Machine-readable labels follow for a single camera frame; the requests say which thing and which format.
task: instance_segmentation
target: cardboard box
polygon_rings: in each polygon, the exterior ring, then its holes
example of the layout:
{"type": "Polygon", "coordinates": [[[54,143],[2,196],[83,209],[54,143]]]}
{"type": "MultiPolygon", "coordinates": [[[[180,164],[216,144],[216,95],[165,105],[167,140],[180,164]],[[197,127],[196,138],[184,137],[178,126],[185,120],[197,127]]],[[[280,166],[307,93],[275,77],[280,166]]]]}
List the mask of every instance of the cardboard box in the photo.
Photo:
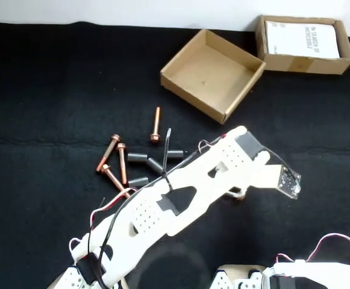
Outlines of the cardboard box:
{"type": "Polygon", "coordinates": [[[255,35],[258,57],[266,62],[266,70],[343,74],[344,71],[350,67],[350,42],[342,21],[328,18],[260,16],[255,35]],[[336,31],[340,58],[314,58],[269,54],[267,51],[266,20],[284,23],[318,23],[332,25],[336,31]]]}
{"type": "Polygon", "coordinates": [[[209,30],[200,30],[161,70],[161,84],[224,123],[265,63],[209,30]]]}

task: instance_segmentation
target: bolt head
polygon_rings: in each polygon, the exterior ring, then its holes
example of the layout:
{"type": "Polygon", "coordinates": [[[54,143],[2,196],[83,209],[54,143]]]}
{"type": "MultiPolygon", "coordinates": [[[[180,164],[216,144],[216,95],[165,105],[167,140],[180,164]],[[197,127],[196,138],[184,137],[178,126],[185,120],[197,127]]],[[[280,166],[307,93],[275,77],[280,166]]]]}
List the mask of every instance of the bolt head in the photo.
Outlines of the bolt head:
{"type": "Polygon", "coordinates": [[[125,148],[126,148],[125,143],[119,143],[119,144],[117,145],[117,150],[119,150],[119,149],[125,149],[125,148]]]}
{"type": "Polygon", "coordinates": [[[104,164],[104,165],[102,165],[101,172],[103,173],[104,171],[106,171],[109,168],[110,168],[110,166],[108,166],[107,164],[104,164]]]}
{"type": "Polygon", "coordinates": [[[151,142],[158,143],[160,141],[160,136],[158,134],[151,134],[151,142]]]}
{"type": "Polygon", "coordinates": [[[117,141],[121,141],[121,138],[120,138],[120,136],[118,134],[112,135],[112,139],[113,140],[117,140],[117,141]]]}

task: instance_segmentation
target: black cloth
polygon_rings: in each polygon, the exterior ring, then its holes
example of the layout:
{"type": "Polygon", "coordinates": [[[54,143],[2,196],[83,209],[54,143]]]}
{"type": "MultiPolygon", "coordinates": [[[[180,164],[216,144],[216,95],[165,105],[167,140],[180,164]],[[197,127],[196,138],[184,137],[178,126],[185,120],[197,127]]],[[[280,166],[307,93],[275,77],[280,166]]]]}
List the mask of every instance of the black cloth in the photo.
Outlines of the black cloth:
{"type": "MultiPolygon", "coordinates": [[[[256,53],[254,33],[216,32],[256,53]]],[[[350,235],[350,69],[265,72],[220,125],[160,87],[160,69],[195,33],[0,24],[0,288],[45,288],[71,264],[68,241],[116,193],[95,173],[110,136],[162,157],[163,145],[149,142],[157,105],[171,148],[194,150],[245,125],[302,174],[302,192],[297,201],[256,189],[243,202],[219,199],[148,251],[128,276],[132,288],[206,288],[219,265],[305,258],[327,232],[350,235]]],[[[110,164],[118,173],[117,154],[110,164]]],[[[155,176],[145,166],[129,174],[155,176]]],[[[350,245],[329,240],[318,260],[350,263],[350,245]]]]}

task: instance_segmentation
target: wire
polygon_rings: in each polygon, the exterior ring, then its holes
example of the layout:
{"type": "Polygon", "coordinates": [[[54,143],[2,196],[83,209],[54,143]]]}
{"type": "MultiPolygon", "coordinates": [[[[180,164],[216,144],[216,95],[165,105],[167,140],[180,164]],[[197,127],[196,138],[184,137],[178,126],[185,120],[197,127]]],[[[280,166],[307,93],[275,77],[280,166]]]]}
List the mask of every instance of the wire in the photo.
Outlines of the wire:
{"type": "Polygon", "coordinates": [[[134,190],[136,191],[136,188],[125,188],[123,189],[120,193],[118,193],[109,203],[107,203],[105,206],[101,207],[101,208],[98,208],[98,209],[95,209],[94,211],[92,211],[92,213],[90,214],[90,220],[89,220],[89,223],[90,223],[90,226],[89,226],[89,236],[88,236],[88,250],[87,250],[87,255],[89,255],[90,253],[90,237],[92,236],[92,231],[94,229],[93,227],[93,222],[95,221],[95,214],[97,212],[100,212],[100,211],[106,211],[106,210],[109,210],[115,203],[117,203],[124,195],[126,195],[126,193],[130,190],[134,190]]]}
{"type": "Polygon", "coordinates": [[[208,147],[212,147],[211,143],[209,141],[206,141],[206,140],[201,140],[199,141],[199,144],[198,144],[198,151],[199,153],[201,154],[201,149],[205,148],[206,146],[208,147]]]}
{"type": "MultiPolygon", "coordinates": [[[[100,250],[100,254],[98,256],[98,269],[99,269],[99,272],[101,272],[101,260],[102,260],[102,256],[104,254],[104,250],[105,250],[105,247],[108,243],[108,240],[110,238],[110,233],[112,232],[112,229],[113,229],[113,226],[114,226],[114,223],[118,217],[118,215],[120,214],[120,212],[122,211],[122,209],[125,208],[126,205],[129,204],[129,202],[131,200],[133,200],[136,196],[137,196],[137,193],[134,193],[129,199],[125,200],[124,203],[121,204],[121,206],[117,209],[117,211],[115,212],[113,218],[112,218],[112,221],[110,222],[109,224],[109,228],[108,228],[108,231],[107,231],[107,234],[104,238],[104,241],[102,242],[102,245],[101,245],[101,250],[100,250]]],[[[105,284],[104,284],[104,280],[102,280],[102,276],[101,274],[99,274],[99,278],[98,278],[98,284],[100,285],[101,289],[109,289],[105,284]]]]}
{"type": "Polygon", "coordinates": [[[343,235],[343,234],[339,234],[339,233],[329,233],[327,235],[324,235],[318,242],[317,246],[315,247],[314,251],[310,254],[310,256],[308,256],[306,262],[310,262],[314,257],[315,255],[318,253],[319,251],[319,248],[320,248],[320,245],[321,243],[327,239],[328,237],[341,237],[341,238],[344,238],[346,240],[348,240],[350,242],[350,237],[349,236],[346,236],[346,235],[343,235]]]}
{"type": "Polygon", "coordinates": [[[91,230],[93,230],[93,222],[95,221],[95,214],[100,212],[100,211],[107,211],[109,210],[115,203],[117,203],[122,197],[125,196],[125,194],[130,191],[130,190],[134,190],[137,191],[136,188],[125,188],[123,189],[120,193],[118,193],[116,195],[116,197],[114,197],[109,203],[107,203],[105,206],[95,209],[94,211],[92,211],[92,213],[90,214],[90,228],[91,230]]]}
{"type": "Polygon", "coordinates": [[[278,259],[279,257],[283,257],[290,262],[294,262],[294,260],[292,260],[288,255],[283,254],[283,253],[279,253],[279,254],[277,254],[277,257],[275,258],[275,263],[279,263],[279,259],[278,259]]]}
{"type": "MultiPolygon", "coordinates": [[[[208,143],[208,146],[212,146],[214,145],[215,143],[217,143],[221,138],[225,137],[225,135],[222,135],[218,138],[216,138],[215,140],[211,141],[210,143],[208,143]]],[[[190,154],[187,158],[185,158],[184,160],[182,160],[182,162],[180,162],[179,164],[177,164],[175,167],[171,168],[167,175],[170,174],[171,172],[173,172],[174,170],[176,169],[179,169],[180,167],[183,167],[185,166],[186,164],[188,164],[189,162],[193,161],[194,159],[196,159],[197,157],[199,157],[199,153],[200,151],[194,151],[192,154],[190,154]]],[[[109,228],[108,228],[108,231],[107,231],[107,234],[104,238],[104,241],[102,242],[102,246],[101,246],[101,250],[100,250],[100,254],[98,256],[98,270],[99,272],[101,272],[101,260],[102,260],[102,256],[104,254],[104,250],[105,250],[105,247],[108,243],[108,240],[110,238],[110,234],[113,230],[113,226],[114,226],[114,223],[117,219],[117,217],[119,216],[120,212],[125,208],[126,205],[129,204],[129,202],[131,202],[144,188],[146,187],[150,187],[152,185],[154,185],[156,182],[160,181],[164,179],[164,176],[160,176],[158,177],[157,179],[153,180],[152,182],[150,182],[149,184],[145,185],[144,187],[140,188],[138,191],[136,191],[129,199],[125,200],[124,203],[121,204],[121,206],[117,209],[117,211],[115,212],[110,224],[109,224],[109,228]]],[[[97,278],[97,281],[98,281],[98,284],[99,286],[101,287],[101,289],[109,289],[105,284],[104,284],[104,280],[102,280],[102,275],[99,274],[99,277],[97,278]]]]}
{"type": "Polygon", "coordinates": [[[295,180],[297,180],[296,175],[297,173],[273,150],[269,149],[266,146],[263,146],[263,148],[268,151],[271,155],[273,155],[275,158],[277,158],[289,171],[290,173],[293,175],[293,177],[295,178],[295,180]]]}
{"type": "Polygon", "coordinates": [[[73,241],[76,241],[76,242],[81,242],[82,240],[79,239],[79,238],[71,238],[70,241],[69,241],[69,251],[70,251],[70,254],[72,254],[72,243],[73,241]]]}

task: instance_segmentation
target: screw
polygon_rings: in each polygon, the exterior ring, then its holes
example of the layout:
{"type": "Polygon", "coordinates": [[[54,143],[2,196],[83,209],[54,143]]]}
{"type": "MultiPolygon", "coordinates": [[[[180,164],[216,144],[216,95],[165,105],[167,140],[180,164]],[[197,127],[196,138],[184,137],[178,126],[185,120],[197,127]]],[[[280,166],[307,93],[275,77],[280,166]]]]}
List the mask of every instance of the screw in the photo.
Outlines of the screw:
{"type": "MultiPolygon", "coordinates": [[[[116,178],[116,176],[110,171],[110,166],[108,166],[107,164],[104,164],[101,168],[101,172],[106,174],[110,180],[112,181],[112,183],[114,183],[114,185],[120,190],[124,190],[123,185],[120,183],[120,181],[116,178]]],[[[128,193],[125,193],[125,197],[129,198],[131,195],[128,193]]]]}
{"type": "Polygon", "coordinates": [[[110,142],[107,150],[104,153],[104,156],[102,157],[100,163],[97,166],[96,171],[99,172],[102,168],[102,166],[105,164],[105,162],[107,161],[108,157],[110,156],[110,153],[113,151],[114,146],[116,145],[116,143],[118,143],[119,141],[121,141],[121,138],[118,134],[114,134],[111,136],[112,141],[110,142]]]}
{"type": "Polygon", "coordinates": [[[151,142],[157,143],[160,140],[160,135],[158,134],[158,122],[160,120],[160,107],[156,108],[155,113],[155,123],[153,127],[153,133],[151,134],[151,142]]]}
{"type": "Polygon", "coordinates": [[[120,156],[120,169],[121,169],[121,182],[123,185],[126,185],[128,180],[127,180],[127,169],[125,167],[125,143],[119,143],[117,145],[117,150],[119,151],[119,156],[120,156]]]}

